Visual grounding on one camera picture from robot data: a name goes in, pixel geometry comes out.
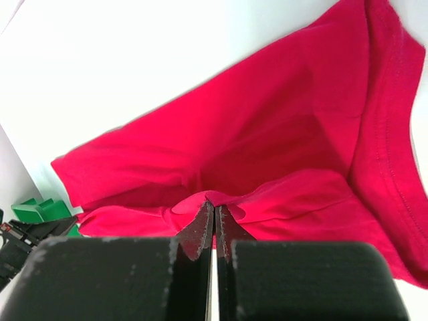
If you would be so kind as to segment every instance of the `green plastic piece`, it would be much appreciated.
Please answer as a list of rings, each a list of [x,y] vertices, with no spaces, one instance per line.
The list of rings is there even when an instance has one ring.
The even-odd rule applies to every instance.
[[[12,205],[11,208],[18,220],[24,223],[42,223],[72,216],[62,200],[29,199],[22,204]],[[81,237],[77,225],[72,227],[68,236]]]

